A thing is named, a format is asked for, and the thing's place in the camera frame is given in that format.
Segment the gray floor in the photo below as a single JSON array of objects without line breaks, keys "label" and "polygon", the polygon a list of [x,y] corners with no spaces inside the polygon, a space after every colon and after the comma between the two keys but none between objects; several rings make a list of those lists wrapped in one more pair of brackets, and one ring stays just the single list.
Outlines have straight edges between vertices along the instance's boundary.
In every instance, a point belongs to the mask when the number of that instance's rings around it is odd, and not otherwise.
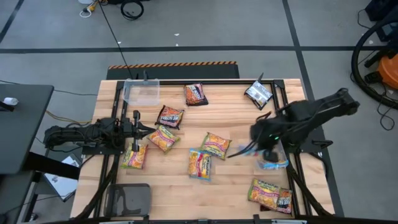
[{"label": "gray floor", "polygon": [[[302,46],[354,46],[366,32],[357,25],[356,13],[369,0],[288,2]],[[0,28],[16,4],[17,0],[0,1]],[[152,0],[144,2],[144,6],[143,17],[134,22],[124,20],[117,6],[104,7],[122,47],[293,46],[280,0]],[[82,8],[77,1],[24,1],[0,43],[0,50],[116,47],[100,8],[87,19],[78,15]],[[365,13],[361,14],[361,21],[372,25]],[[380,44],[375,36],[369,40],[368,45]],[[394,173],[398,168],[394,162],[398,156],[394,142],[397,130],[388,132],[380,127],[377,102],[349,80],[351,53],[303,52],[316,98],[347,87],[361,103],[354,116],[336,118],[323,126],[326,138],[335,142],[329,150],[343,210],[347,217],[398,220],[394,212],[398,201],[395,193],[398,180]],[[129,64],[235,60],[241,78],[255,78],[261,72],[265,78],[302,77],[294,51],[197,50],[124,55]],[[96,93],[100,81],[106,77],[107,67],[117,64],[123,64],[119,53],[0,54],[0,79]],[[94,107],[95,97],[54,93],[49,111],[88,120]],[[391,111],[390,116],[398,118],[398,112]],[[43,138],[44,131],[53,125],[65,124],[45,116],[37,136]],[[37,141],[32,150],[44,151]],[[38,202],[37,222],[67,219],[72,200],[62,203],[53,198]]]}]

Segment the wooden table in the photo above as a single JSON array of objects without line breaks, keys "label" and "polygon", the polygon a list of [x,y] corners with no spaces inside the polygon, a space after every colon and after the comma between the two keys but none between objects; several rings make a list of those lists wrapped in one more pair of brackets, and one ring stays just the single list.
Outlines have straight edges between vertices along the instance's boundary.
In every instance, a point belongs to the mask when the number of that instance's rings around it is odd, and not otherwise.
[{"label": "wooden table", "polygon": [[[111,116],[116,83],[117,81],[101,82],[93,121]],[[305,98],[299,79],[286,79],[284,83],[289,102]],[[212,157],[211,182],[191,179],[188,176],[188,151],[191,147],[201,145],[206,132],[232,139],[227,155],[233,154],[239,145],[249,142],[249,127],[254,124],[255,118],[268,111],[272,111],[274,115],[272,100],[259,111],[243,95],[248,87],[249,85],[204,85],[209,105],[188,107],[185,104],[183,85],[161,85],[159,105],[128,106],[127,117],[132,118],[133,110],[139,110],[141,122],[150,127],[155,127],[154,123],[163,105],[185,109],[180,130],[171,129],[171,132],[181,137],[181,141],[167,155],[147,139],[143,139],[143,143],[149,144],[145,168],[118,170],[119,184],[150,185],[151,220],[252,219],[254,214],[259,214],[260,218],[291,218],[290,215],[279,212],[260,212],[259,204],[247,200],[249,186],[254,177],[289,188],[284,169],[260,170],[255,166],[255,157],[238,156],[225,161]],[[282,106],[282,97],[279,96],[278,99]],[[301,159],[308,188],[323,207],[333,213],[322,162],[307,154],[302,154]],[[71,217],[78,215],[96,192],[102,162],[103,156],[98,155],[82,168]],[[304,214],[301,192],[297,186],[296,189],[300,213]]]}]

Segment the dark snack bag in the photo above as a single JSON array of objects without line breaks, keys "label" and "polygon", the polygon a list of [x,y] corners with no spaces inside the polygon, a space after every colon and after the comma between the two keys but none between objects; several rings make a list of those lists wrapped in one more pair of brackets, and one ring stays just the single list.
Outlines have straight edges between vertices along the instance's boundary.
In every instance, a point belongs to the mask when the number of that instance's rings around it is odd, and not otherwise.
[{"label": "dark snack bag", "polygon": [[269,99],[272,97],[270,93],[262,84],[261,79],[264,73],[262,73],[258,80],[256,80],[245,92],[251,101],[262,110],[264,106],[268,103]]},{"label": "dark snack bag", "polygon": [[279,198],[277,202],[278,212],[283,212],[286,214],[292,213],[292,191],[281,188],[279,191]]},{"label": "dark snack bag", "polygon": [[201,106],[209,104],[203,92],[201,83],[185,85],[184,93],[188,106]]},{"label": "dark snack bag", "polygon": [[177,128],[179,130],[183,114],[184,110],[176,110],[163,105],[155,124],[163,124],[164,126]]}]

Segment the black floor stripe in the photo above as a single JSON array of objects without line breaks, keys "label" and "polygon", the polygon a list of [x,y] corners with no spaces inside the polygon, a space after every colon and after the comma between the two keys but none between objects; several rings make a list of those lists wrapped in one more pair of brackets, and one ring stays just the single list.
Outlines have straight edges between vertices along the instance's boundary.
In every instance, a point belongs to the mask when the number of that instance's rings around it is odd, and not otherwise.
[{"label": "black floor stripe", "polygon": [[[187,51],[353,51],[354,46],[193,46],[193,47],[122,47],[123,52],[187,52]],[[365,46],[363,50],[380,50],[383,46]],[[62,53],[119,53],[117,47],[65,49],[0,49],[0,54],[62,54]]]},{"label": "black floor stripe", "polygon": [[[307,98],[309,100],[314,100],[314,94],[312,91],[312,87],[311,87],[311,83],[310,83],[310,78],[308,76],[308,72],[307,72],[307,68],[305,66],[305,61],[304,61],[304,57],[303,57],[303,49],[337,49],[337,48],[341,48],[343,50],[353,50],[353,48],[351,49],[351,47],[301,47],[300,46],[300,42],[299,42],[299,37],[297,36],[296,33],[296,28],[294,26],[294,22],[293,22],[293,17],[292,17],[292,12],[290,11],[290,7],[289,7],[289,3],[287,2],[287,0],[282,0],[283,5],[284,5],[284,9],[285,9],[285,13],[286,13],[286,18],[287,18],[287,23],[289,25],[289,29],[290,29],[290,34],[292,35],[292,40],[293,40],[293,44],[296,48],[296,55],[297,55],[297,61],[298,61],[298,65],[300,67],[300,71],[302,74],[302,78],[303,78],[303,82],[304,82],[304,88],[305,91],[307,93]],[[321,131],[322,132],[322,136],[325,136],[322,130],[322,127],[317,128],[316,131]],[[329,153],[328,150],[324,150],[323,153],[323,158],[326,160],[327,166],[329,168],[329,177],[327,179],[328,181],[328,186],[329,186],[329,191],[330,191],[330,195],[331,195],[331,199],[333,202],[333,207],[335,209],[335,213],[339,216],[339,217],[343,217],[344,216],[344,212],[343,212],[343,207],[341,206],[341,200],[340,200],[340,196],[338,194],[338,189],[337,189],[337,184],[336,184],[336,179],[335,179],[335,174],[333,172],[333,168],[331,166],[331,161],[330,161],[330,157],[329,157]]]},{"label": "black floor stripe", "polygon": [[4,37],[7,34],[8,29],[10,28],[12,22],[14,21],[15,17],[17,16],[17,13],[19,11],[19,9],[21,8],[22,3],[24,3],[24,0],[19,0],[17,5],[14,8],[14,11],[12,12],[12,14],[10,15],[10,17],[8,18],[6,25],[4,25],[4,27],[2,28],[2,31],[0,33],[0,44],[2,42],[2,40],[4,39]]}]

